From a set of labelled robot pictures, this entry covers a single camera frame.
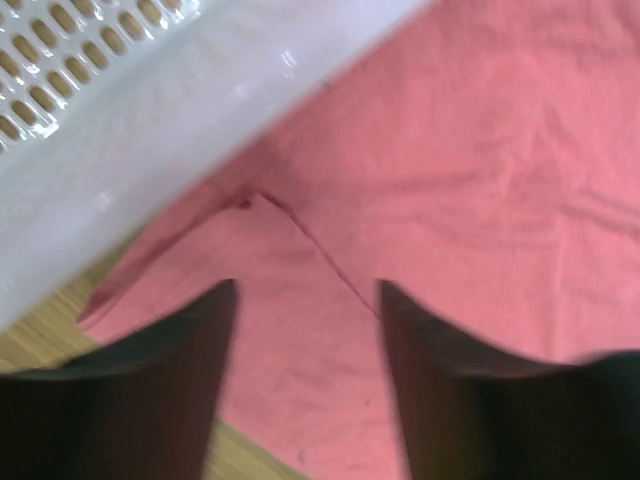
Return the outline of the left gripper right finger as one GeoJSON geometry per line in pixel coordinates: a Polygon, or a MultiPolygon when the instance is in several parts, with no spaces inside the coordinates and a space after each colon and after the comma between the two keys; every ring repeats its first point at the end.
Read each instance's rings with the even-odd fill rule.
{"type": "Polygon", "coordinates": [[[639,354],[541,362],[481,340],[378,284],[413,479],[635,479],[639,354]]]}

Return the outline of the red t-shirt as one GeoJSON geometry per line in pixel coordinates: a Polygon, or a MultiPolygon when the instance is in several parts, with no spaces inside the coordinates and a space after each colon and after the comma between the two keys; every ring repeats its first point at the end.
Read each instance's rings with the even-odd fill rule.
{"type": "Polygon", "coordinates": [[[241,292],[221,416],[402,479],[375,283],[551,360],[639,344],[639,5],[441,1],[159,215],[79,324],[241,292]]]}

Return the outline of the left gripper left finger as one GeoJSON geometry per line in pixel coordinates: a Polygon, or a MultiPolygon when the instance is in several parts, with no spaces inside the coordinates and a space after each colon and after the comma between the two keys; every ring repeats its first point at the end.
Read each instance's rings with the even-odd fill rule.
{"type": "Polygon", "coordinates": [[[236,286],[55,368],[1,377],[5,479],[199,479],[236,286]]]}

